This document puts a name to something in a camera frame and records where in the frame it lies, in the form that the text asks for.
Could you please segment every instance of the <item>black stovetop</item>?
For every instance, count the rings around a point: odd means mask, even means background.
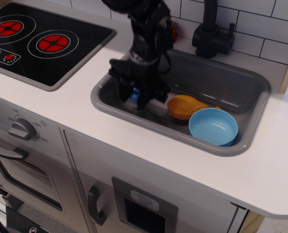
[[[114,35],[109,28],[10,3],[0,9],[0,73],[56,90]]]

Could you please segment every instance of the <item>sink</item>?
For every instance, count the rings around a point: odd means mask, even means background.
[[[161,75],[171,87],[168,100],[190,95],[211,107],[219,106],[238,124],[237,136],[230,147],[220,147],[188,135],[188,121],[174,119],[167,102],[151,100],[138,111],[129,100],[119,99],[118,80],[106,74],[91,92],[93,105],[102,112],[121,118],[174,140],[218,156],[235,156],[246,151],[253,141],[258,122],[271,88],[261,75],[177,50],[169,50],[172,69]],[[160,62],[160,70],[168,67]]]

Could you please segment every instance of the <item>oven handle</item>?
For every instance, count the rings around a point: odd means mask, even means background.
[[[7,150],[0,147],[0,157],[11,159],[11,160],[24,160],[28,156],[28,153],[20,148],[14,150]]]
[[[89,215],[91,219],[102,226],[104,222],[106,221],[106,215],[100,211],[97,211],[97,205],[96,202],[100,197],[99,189],[95,186],[92,186],[87,193],[87,209],[89,211]]]

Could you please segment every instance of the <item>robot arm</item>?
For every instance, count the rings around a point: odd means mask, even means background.
[[[174,43],[168,7],[163,0],[102,1],[110,9],[128,14],[134,34],[130,59],[110,61],[109,73],[119,80],[120,99],[126,101],[136,87],[140,90],[138,110],[153,98],[165,102],[170,88],[160,78],[158,66]]]

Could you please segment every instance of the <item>blue bowl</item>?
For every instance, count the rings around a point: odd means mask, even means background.
[[[237,135],[237,122],[223,110],[205,108],[191,116],[189,134],[216,146],[229,147]]]

